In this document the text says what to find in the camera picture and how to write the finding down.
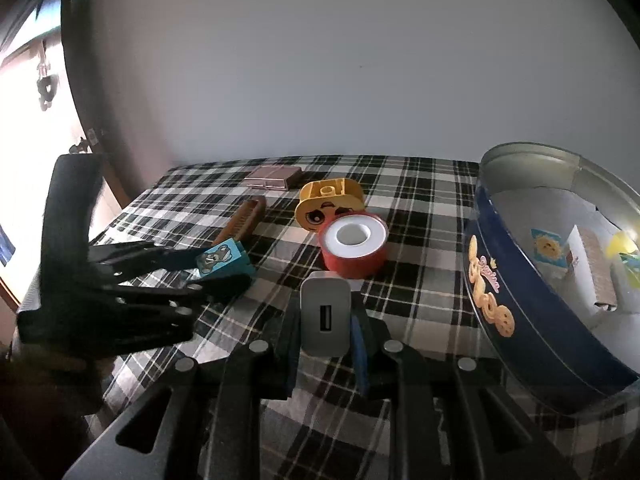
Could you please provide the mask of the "yellow toy block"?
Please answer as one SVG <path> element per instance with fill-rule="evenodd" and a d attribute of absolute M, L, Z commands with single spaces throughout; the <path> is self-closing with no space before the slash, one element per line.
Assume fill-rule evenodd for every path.
<path fill-rule="evenodd" d="M 303 229 L 317 233 L 335 217 L 365 209 L 362 187 L 355 180 L 311 181 L 299 192 L 295 219 Z"/>

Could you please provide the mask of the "blue cookie tin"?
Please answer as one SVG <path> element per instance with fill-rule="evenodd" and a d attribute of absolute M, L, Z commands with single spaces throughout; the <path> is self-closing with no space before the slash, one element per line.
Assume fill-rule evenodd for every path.
<path fill-rule="evenodd" d="M 566 269 L 534 259 L 531 229 L 566 241 L 574 226 L 597 235 L 617 309 L 593 318 L 565 302 Z M 554 146 L 513 142 L 480 161 L 465 228 L 465 286 L 506 369 L 561 414 L 600 411 L 639 395 L 639 289 L 606 246 L 620 231 L 639 248 L 639 195 L 615 174 Z"/>

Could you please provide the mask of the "white box with beige top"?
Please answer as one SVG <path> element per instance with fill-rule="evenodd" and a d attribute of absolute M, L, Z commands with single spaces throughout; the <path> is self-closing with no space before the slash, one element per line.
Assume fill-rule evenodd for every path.
<path fill-rule="evenodd" d="M 562 281 L 565 302 L 583 318 L 615 311 L 617 298 L 611 269 L 597 235 L 590 229 L 574 226 L 566 247 L 567 272 Z"/>

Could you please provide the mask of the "small yellow block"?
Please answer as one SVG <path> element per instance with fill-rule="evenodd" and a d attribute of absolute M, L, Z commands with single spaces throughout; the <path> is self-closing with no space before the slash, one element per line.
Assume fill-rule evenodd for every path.
<path fill-rule="evenodd" d="M 639 248 L 632 237 L 625 231 L 615 233 L 608 246 L 605 249 L 605 255 L 608 259 L 614 259 L 619 255 L 631 255 L 631 257 L 639 257 Z"/>

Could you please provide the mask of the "black white plaid tablecloth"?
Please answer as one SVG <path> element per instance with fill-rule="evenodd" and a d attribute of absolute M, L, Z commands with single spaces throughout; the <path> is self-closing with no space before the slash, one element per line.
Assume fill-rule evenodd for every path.
<path fill-rule="evenodd" d="M 69 479 L 634 479 L 639 373 L 542 279 L 495 205 L 567 186 L 620 228 L 631 188 L 579 156 L 506 144 L 479 165 L 304 158 L 321 188 L 257 197 L 258 162 L 178 167 L 91 244 L 96 154 L 55 163 L 26 344 L 151 379 Z"/>

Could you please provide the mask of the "sun picture toy block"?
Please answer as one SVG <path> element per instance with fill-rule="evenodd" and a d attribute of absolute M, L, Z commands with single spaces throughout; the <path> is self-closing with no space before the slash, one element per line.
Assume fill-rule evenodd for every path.
<path fill-rule="evenodd" d="M 561 269 L 567 268 L 566 251 L 562 237 L 558 234 L 531 229 L 533 239 L 534 259 L 537 262 L 557 266 Z"/>

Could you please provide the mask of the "teal bear toy block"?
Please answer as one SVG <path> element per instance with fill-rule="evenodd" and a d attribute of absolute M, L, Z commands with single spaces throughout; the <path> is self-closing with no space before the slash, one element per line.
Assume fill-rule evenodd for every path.
<path fill-rule="evenodd" d="M 242 244 L 233 238 L 228 238 L 198 255 L 196 267 L 198 277 L 194 278 L 194 282 L 235 275 L 254 278 L 256 272 Z"/>

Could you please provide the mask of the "brown wallet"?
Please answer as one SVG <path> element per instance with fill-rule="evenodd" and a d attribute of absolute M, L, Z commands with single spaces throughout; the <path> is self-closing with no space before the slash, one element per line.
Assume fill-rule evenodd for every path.
<path fill-rule="evenodd" d="M 248 188 L 287 191 L 294 188 L 302 175 L 303 170 L 299 166 L 259 166 L 243 180 L 243 183 Z"/>

